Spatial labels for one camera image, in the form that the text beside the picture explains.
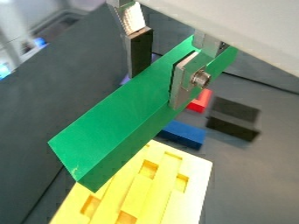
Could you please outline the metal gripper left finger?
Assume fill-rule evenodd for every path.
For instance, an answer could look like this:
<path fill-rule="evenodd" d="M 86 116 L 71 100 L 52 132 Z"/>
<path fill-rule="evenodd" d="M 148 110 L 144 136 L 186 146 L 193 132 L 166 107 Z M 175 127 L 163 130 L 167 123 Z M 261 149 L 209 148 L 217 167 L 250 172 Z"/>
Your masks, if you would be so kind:
<path fill-rule="evenodd" d="M 127 52 L 128 77 L 136 77 L 152 62 L 154 29 L 146 25 L 140 3 L 136 0 L 107 0 L 116 19 Z"/>

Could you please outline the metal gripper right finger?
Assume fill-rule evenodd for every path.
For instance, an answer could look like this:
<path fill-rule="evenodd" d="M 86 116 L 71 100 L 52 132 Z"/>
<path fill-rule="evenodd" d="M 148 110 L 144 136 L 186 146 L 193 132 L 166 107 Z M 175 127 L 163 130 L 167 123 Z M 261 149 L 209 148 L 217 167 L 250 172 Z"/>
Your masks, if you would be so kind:
<path fill-rule="evenodd" d="M 201 49 L 193 50 L 172 65 L 170 86 L 170 107 L 178 109 L 193 98 L 194 89 L 205 89 L 211 82 L 206 72 L 209 63 L 227 50 L 230 45 L 201 30 L 194 32 L 191 45 Z"/>

